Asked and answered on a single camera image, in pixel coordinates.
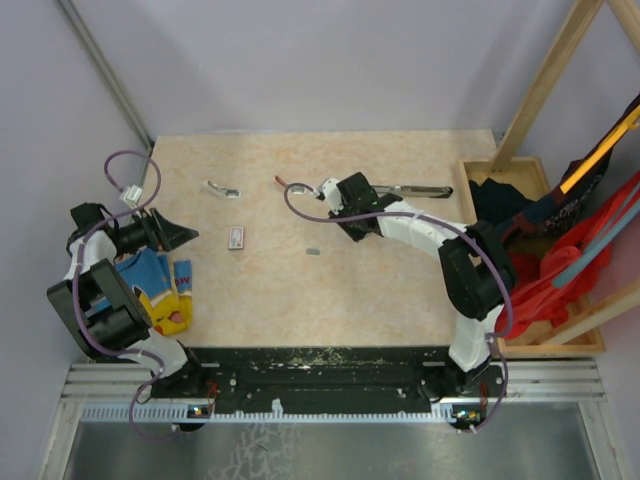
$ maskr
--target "red fabric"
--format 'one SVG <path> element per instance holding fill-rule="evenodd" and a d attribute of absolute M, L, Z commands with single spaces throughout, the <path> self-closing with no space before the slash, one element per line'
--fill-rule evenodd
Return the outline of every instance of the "red fabric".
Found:
<path fill-rule="evenodd" d="M 602 230 L 607 221 L 622 206 L 638 181 L 640 181 L 640 172 L 637 172 L 609 198 L 595 215 L 580 222 L 560 237 L 541 262 L 530 254 L 512 253 L 510 255 L 518 273 L 518 284 L 511 292 L 515 322 L 507 338 L 523 334 L 535 321 L 550 320 L 554 327 L 567 321 L 566 306 L 595 287 L 600 269 L 607 265 L 611 258 L 611 246 L 607 245 L 573 281 L 564 287 L 555 288 L 551 282 L 580 257 L 583 246 L 589 245 Z M 640 192 L 636 193 L 621 214 L 624 214 L 638 200 L 640 200 Z M 507 314 L 503 310 L 498 317 L 496 331 L 503 331 L 506 324 Z"/>

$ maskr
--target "wooden bin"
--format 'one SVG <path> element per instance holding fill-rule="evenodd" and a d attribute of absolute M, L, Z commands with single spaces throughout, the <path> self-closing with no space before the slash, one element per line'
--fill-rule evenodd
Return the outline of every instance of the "wooden bin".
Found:
<path fill-rule="evenodd" d="M 537 200 L 550 191 L 538 158 L 514 158 L 502 172 L 489 173 L 489 164 L 489 159 L 458 162 L 455 179 L 466 223 L 477 221 L 469 180 L 482 184 L 491 177 L 496 182 L 513 185 L 531 200 Z M 518 241 L 513 248 L 516 251 L 534 253 L 542 257 L 552 244 L 553 239 L 531 238 Z M 569 315 L 577 315 L 587 308 L 589 308 L 589 301 L 583 297 L 568 307 Z M 551 322 L 547 320 L 534 322 L 524 334 L 511 340 L 499 339 L 498 345 L 507 358 L 590 357 L 604 351 L 604 343 L 598 328 L 589 330 L 563 345 L 532 344 L 551 331 L 553 331 Z"/>

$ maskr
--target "wooden post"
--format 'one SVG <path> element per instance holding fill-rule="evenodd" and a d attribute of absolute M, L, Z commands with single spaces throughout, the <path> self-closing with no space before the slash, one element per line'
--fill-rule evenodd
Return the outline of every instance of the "wooden post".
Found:
<path fill-rule="evenodd" d="M 608 0 L 620 26 L 640 55 L 640 8 L 634 0 Z"/>
<path fill-rule="evenodd" d="M 538 337 L 534 343 L 560 345 L 640 305 L 640 278 L 592 305 L 551 332 Z"/>
<path fill-rule="evenodd" d="M 533 125 L 545 100 L 569 63 L 604 0 L 575 0 L 529 91 L 513 118 L 490 170 L 504 171 Z"/>

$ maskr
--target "black cloth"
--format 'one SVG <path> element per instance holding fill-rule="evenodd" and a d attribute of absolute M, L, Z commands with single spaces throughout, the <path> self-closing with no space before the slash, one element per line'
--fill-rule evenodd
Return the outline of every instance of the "black cloth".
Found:
<path fill-rule="evenodd" d="M 556 207 L 556 211 L 538 224 L 537 235 L 561 237 L 578 223 L 580 215 L 589 202 L 591 192 L 598 186 L 609 168 L 612 151 L 609 150 L 605 153 L 598 165 L 585 175 L 584 181 L 579 182 L 571 189 L 562 204 Z M 567 171 L 562 175 L 562 181 L 569 177 L 581 163 L 582 160 L 571 162 Z"/>
<path fill-rule="evenodd" d="M 469 187 L 476 217 L 494 226 L 509 220 L 533 203 L 513 185 L 491 178 L 487 178 L 482 185 L 470 180 Z"/>

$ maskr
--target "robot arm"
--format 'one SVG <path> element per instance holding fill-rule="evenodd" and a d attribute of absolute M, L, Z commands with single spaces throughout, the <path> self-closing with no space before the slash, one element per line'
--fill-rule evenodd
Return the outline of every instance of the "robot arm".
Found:
<path fill-rule="evenodd" d="M 71 235 L 67 251 L 72 257 L 71 268 L 62 282 L 47 290 L 47 297 L 72 337 L 91 358 L 102 354 L 95 350 L 80 331 L 73 306 L 71 279 L 78 262 L 78 248 L 85 234 L 104 220 L 104 207 L 84 203 L 71 210 L 77 230 Z M 160 358 L 163 370 L 160 381 L 165 385 L 186 387 L 184 376 L 199 370 L 200 366 L 188 349 L 176 340 L 156 332 L 144 307 L 115 270 L 111 261 L 122 254 L 133 254 L 140 248 L 154 251 L 171 251 L 198 236 L 198 232 L 175 225 L 152 208 L 132 215 L 131 223 L 120 227 L 117 222 L 94 233 L 85 245 L 83 270 L 79 279 L 78 298 L 81 317 L 93 339 L 100 345 L 122 351 L 121 359 L 133 360 L 159 373 L 159 364 L 149 356 L 133 352 L 145 351 Z M 109 306 L 97 310 L 93 305 L 102 298 Z M 186 375 L 189 382 L 197 381 L 194 375 Z"/>
<path fill-rule="evenodd" d="M 494 332 L 504 305 L 496 281 L 486 266 L 482 263 L 476 266 L 471 260 L 469 255 L 473 252 L 468 244 L 448 228 L 418 221 L 423 212 L 401 197 L 393 194 L 378 197 L 362 173 L 356 173 L 341 182 L 328 179 L 318 190 L 318 197 L 328 203 L 331 218 L 373 212 L 406 214 L 347 221 L 339 225 L 356 242 L 369 233 L 375 233 L 414 246 L 440 260 L 447 294 L 458 311 L 455 339 L 449 356 L 463 376 L 481 369 L 490 356 L 487 334 Z M 516 283 L 515 270 L 499 238 L 488 224 L 479 222 L 470 226 L 435 220 L 463 231 L 474 239 L 496 265 L 507 289 L 513 288 Z"/>

